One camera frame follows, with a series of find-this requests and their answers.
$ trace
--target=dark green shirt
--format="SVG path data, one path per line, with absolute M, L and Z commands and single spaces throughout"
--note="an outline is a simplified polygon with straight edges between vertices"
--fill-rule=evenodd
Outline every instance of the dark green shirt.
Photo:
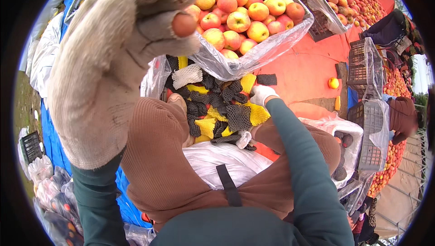
M 166 245 L 353 245 L 353 235 L 323 155 L 308 130 L 281 99 L 266 105 L 288 155 L 295 195 L 295 224 L 255 207 L 185 212 L 152 241 Z M 121 156 L 94 171 L 72 168 L 85 245 L 127 245 L 116 203 L 115 172 Z

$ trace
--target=brown sweater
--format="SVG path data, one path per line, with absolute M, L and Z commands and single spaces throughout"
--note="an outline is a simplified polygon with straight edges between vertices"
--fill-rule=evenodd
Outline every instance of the brown sweater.
M 399 144 L 414 133 L 417 127 L 417 113 L 414 102 L 407 97 L 389 101 L 390 130 L 395 130 L 393 145 Z

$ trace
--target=blue tarp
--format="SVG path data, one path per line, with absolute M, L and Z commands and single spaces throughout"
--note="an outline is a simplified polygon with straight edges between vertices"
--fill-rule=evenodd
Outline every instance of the blue tarp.
M 65 0 L 65 11 L 69 9 L 73 0 Z M 63 24 L 60 39 L 62 40 L 68 26 Z M 51 159 L 54 166 L 59 166 L 71 175 L 70 162 L 63 151 L 62 145 L 60 143 L 59 135 L 54 129 L 53 122 L 50 117 L 50 111 L 45 109 L 44 102 L 41 104 L 41 122 L 42 122 L 42 135 L 44 138 L 45 152 L 47 156 Z M 127 186 L 130 182 L 125 177 L 124 172 L 121 167 L 118 168 L 116 173 L 116 184 L 118 189 L 122 192 L 122 195 L 117 198 L 118 205 L 121 211 L 122 220 L 124 222 L 134 224 L 140 227 L 151 228 L 152 225 L 148 222 L 142 220 L 140 212 L 131 200 L 127 196 Z

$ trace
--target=bag of fruit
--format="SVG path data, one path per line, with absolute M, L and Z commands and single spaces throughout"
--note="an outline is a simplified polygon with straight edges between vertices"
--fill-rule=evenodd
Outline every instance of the bag of fruit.
M 326 27 L 334 34 L 347 32 L 359 11 L 352 0 L 307 0 L 307 4 L 311 10 L 321 11 L 328 18 Z
M 222 81 L 273 62 L 314 22 L 300 0 L 196 0 L 186 11 L 198 19 L 202 45 L 189 58 Z

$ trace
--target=hand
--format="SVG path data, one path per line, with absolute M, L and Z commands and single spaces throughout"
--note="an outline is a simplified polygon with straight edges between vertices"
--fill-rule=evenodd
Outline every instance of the hand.
M 253 97 L 251 97 L 251 103 L 263 106 L 264 108 L 266 108 L 265 101 L 268 97 L 279 97 L 273 88 L 264 85 L 252 87 L 251 94 L 253 94 Z
M 48 105 L 65 154 L 94 169 L 125 147 L 139 85 L 156 56 L 190 55 L 195 0 L 85 0 L 56 57 Z

